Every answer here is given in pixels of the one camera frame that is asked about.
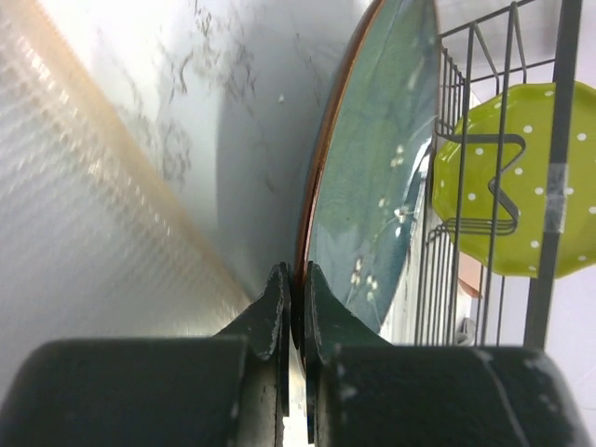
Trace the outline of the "dark grey round plate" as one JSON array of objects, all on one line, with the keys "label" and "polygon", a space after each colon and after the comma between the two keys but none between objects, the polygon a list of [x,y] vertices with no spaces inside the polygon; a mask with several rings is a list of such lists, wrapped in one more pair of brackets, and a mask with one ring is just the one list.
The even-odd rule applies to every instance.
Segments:
[{"label": "dark grey round plate", "polygon": [[295,275],[379,332],[406,261],[438,112],[432,1],[374,1],[335,73],[308,171]]}]

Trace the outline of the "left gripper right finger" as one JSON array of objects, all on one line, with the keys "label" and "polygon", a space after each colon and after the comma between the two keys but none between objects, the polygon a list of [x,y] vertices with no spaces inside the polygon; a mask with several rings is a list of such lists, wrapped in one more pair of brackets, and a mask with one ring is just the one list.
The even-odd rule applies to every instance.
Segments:
[{"label": "left gripper right finger", "polygon": [[310,264],[303,355],[317,446],[588,446],[555,363],[510,346],[392,345]]}]

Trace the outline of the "green polka dot plate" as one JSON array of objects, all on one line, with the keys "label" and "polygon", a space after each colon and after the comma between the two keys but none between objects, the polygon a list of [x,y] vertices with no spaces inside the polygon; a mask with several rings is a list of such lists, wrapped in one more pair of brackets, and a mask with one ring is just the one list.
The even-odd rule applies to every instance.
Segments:
[{"label": "green polka dot plate", "polygon": [[[454,132],[507,134],[514,142],[446,142],[434,161],[433,207],[444,221],[477,221],[460,250],[503,276],[534,278],[540,260],[555,86],[519,84],[472,108]],[[595,263],[595,90],[577,82],[570,142],[565,224],[555,271],[562,278]]]}]

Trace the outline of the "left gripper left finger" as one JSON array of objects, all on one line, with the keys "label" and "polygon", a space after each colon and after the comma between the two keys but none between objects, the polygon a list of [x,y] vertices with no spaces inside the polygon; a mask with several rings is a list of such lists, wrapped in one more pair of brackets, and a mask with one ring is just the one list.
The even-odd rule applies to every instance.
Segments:
[{"label": "left gripper left finger", "polygon": [[59,340],[24,361],[1,408],[5,446],[279,446],[289,413],[291,287],[211,337]]}]

